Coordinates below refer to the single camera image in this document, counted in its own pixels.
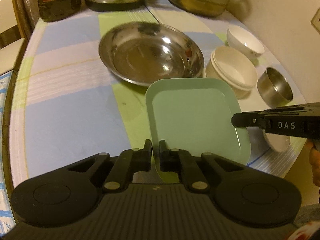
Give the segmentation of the person's right hand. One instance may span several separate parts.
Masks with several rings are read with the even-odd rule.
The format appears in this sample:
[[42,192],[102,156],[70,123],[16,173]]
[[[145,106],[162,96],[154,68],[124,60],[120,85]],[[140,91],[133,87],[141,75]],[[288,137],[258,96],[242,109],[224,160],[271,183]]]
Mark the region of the person's right hand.
[[312,181],[316,186],[320,185],[320,152],[316,150],[312,140],[306,141],[306,147],[309,149],[309,163],[312,169]]

